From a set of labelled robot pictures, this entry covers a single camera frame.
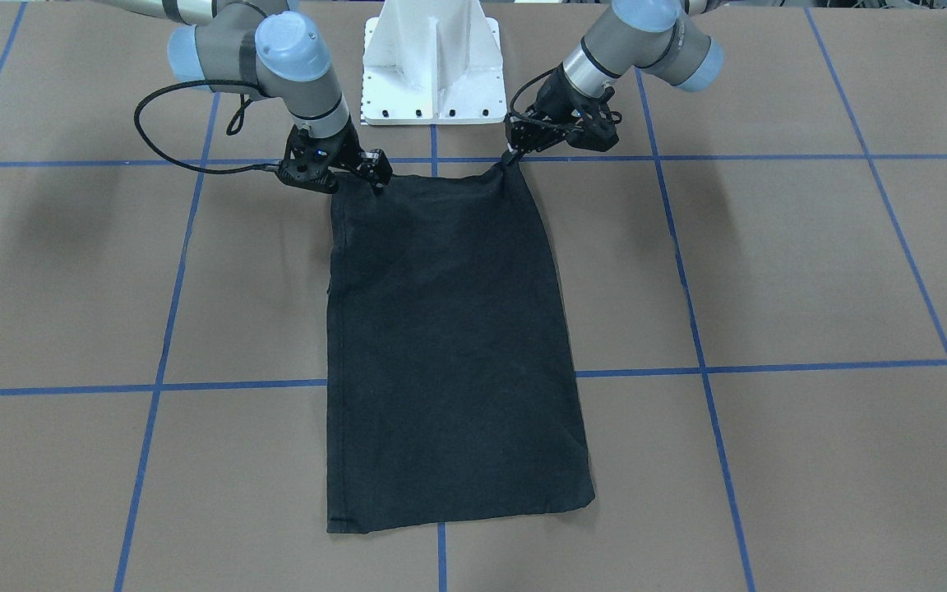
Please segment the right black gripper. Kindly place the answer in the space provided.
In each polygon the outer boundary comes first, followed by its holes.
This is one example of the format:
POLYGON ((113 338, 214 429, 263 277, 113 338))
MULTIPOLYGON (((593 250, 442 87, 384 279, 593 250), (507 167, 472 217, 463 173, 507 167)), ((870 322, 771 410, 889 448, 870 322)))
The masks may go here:
POLYGON ((301 190, 335 194, 340 186, 335 169, 361 178, 376 196, 394 176, 384 150, 362 150, 352 123, 328 137, 312 137, 308 127, 293 125, 278 164, 278 180, 301 190))

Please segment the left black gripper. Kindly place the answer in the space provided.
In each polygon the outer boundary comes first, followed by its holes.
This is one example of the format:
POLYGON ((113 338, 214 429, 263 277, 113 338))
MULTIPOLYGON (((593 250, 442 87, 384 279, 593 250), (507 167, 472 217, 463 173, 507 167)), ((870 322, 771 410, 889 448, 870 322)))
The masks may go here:
POLYGON ((619 142, 621 113, 609 108, 615 96, 606 82, 600 96, 586 96, 566 78, 562 68, 542 72, 510 98, 505 116, 506 150, 502 165, 518 164, 534 151, 564 142, 578 150, 605 153, 619 142))

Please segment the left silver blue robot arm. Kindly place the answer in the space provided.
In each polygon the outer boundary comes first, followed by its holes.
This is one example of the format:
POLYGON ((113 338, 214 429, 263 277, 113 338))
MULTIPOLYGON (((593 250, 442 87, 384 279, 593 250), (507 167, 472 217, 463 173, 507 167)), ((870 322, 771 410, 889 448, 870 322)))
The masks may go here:
POLYGON ((638 70, 674 89, 701 91, 724 65, 720 42, 691 21, 715 8, 688 1, 612 1, 567 57, 515 92, 507 106, 504 165, 560 143, 605 153, 619 142, 615 85, 638 70))

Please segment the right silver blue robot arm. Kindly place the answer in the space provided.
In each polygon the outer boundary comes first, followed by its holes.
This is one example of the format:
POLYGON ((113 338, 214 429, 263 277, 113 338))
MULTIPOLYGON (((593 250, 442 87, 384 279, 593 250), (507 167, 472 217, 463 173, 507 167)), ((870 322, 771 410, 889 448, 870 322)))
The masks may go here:
POLYGON ((119 1, 127 12, 176 23, 168 60, 176 83, 136 105, 134 127, 155 148, 141 122, 151 101, 172 91, 199 89, 240 97, 227 134, 236 135, 249 105, 279 99, 292 118, 284 156, 249 164, 280 183, 334 194, 343 171, 380 194, 392 179, 383 150, 365 150, 332 67, 330 49, 297 1, 119 1))

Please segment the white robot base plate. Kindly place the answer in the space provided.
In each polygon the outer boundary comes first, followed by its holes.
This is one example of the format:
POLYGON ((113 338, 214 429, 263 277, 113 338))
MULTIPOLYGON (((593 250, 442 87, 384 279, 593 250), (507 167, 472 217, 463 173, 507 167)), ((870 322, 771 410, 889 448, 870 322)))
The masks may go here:
POLYGON ((478 1, 386 1, 364 26, 362 84, 368 125, 502 123, 499 24, 478 1))

